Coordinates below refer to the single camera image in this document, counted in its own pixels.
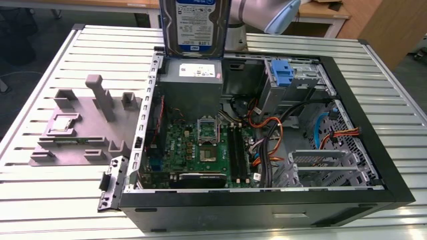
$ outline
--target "aluminum workbench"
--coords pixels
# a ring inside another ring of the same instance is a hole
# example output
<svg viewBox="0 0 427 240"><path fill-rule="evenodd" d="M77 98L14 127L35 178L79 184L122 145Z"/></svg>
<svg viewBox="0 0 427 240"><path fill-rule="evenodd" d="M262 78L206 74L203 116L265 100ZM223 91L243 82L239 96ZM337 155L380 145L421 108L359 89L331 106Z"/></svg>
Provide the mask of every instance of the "aluminum workbench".
<svg viewBox="0 0 427 240"><path fill-rule="evenodd" d="M161 29L87 25L74 29L0 143L0 239L427 239L427 118L369 45L357 40L249 34L251 51L334 57L412 188L417 202L337 228L143 233L122 212L98 213L106 165L29 166L59 88L94 96L101 74L113 96L146 96Z"/></svg>

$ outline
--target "hard drive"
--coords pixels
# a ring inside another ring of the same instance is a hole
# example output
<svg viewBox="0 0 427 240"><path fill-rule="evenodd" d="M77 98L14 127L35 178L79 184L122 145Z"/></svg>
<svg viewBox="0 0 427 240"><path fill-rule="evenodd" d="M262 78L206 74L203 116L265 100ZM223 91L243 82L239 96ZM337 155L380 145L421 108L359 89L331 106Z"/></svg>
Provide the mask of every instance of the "hard drive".
<svg viewBox="0 0 427 240"><path fill-rule="evenodd" d="M231 0L161 0L161 9L167 56L222 58Z"/></svg>

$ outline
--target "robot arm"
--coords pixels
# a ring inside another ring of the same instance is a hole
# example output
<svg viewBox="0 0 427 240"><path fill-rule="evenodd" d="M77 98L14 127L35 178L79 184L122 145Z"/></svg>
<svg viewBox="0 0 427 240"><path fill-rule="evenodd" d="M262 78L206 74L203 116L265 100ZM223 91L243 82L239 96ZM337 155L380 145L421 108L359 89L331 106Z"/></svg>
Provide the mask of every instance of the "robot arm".
<svg viewBox="0 0 427 240"><path fill-rule="evenodd" d="M246 24L267 34L281 35L299 12L302 0L233 0L226 50L247 45Z"/></svg>

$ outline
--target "sticker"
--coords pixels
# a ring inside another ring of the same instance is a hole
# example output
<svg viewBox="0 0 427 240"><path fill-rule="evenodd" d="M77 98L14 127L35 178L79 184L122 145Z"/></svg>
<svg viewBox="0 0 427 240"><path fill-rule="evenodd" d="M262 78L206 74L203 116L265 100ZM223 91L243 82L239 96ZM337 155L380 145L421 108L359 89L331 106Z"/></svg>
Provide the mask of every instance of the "sticker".
<svg viewBox="0 0 427 240"><path fill-rule="evenodd" d="M254 173L254 180L261 181L262 180L262 175L259 173Z"/></svg>
<svg viewBox="0 0 427 240"><path fill-rule="evenodd" d="M215 78L215 65L183 63L179 65L179 76Z"/></svg>
<svg viewBox="0 0 427 240"><path fill-rule="evenodd" d="M147 7L146 4L139 4L139 3L129 3L127 5L133 7Z"/></svg>
<svg viewBox="0 0 427 240"><path fill-rule="evenodd" d="M258 114L262 114L262 110L261 110L258 107L254 107L254 111L255 111Z"/></svg>
<svg viewBox="0 0 427 240"><path fill-rule="evenodd" d="M215 1L177 0L178 44L185 51L207 51L213 46Z"/></svg>

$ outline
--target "ram slot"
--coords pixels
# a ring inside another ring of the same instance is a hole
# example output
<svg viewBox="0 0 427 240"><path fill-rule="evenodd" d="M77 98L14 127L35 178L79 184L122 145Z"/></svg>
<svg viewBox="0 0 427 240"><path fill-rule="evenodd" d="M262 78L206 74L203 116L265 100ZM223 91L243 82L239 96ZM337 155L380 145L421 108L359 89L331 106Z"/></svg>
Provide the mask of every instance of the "ram slot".
<svg viewBox="0 0 427 240"><path fill-rule="evenodd" d="M235 128L233 126L227 129L227 140L229 140L229 158L230 158L230 173L231 180L239 179L239 162L237 158L237 146L235 146Z"/></svg>
<svg viewBox="0 0 427 240"><path fill-rule="evenodd" d="M246 181L249 178L249 165L246 159L246 145L242 136L242 127L234 129L235 157L239 166L239 179Z"/></svg>

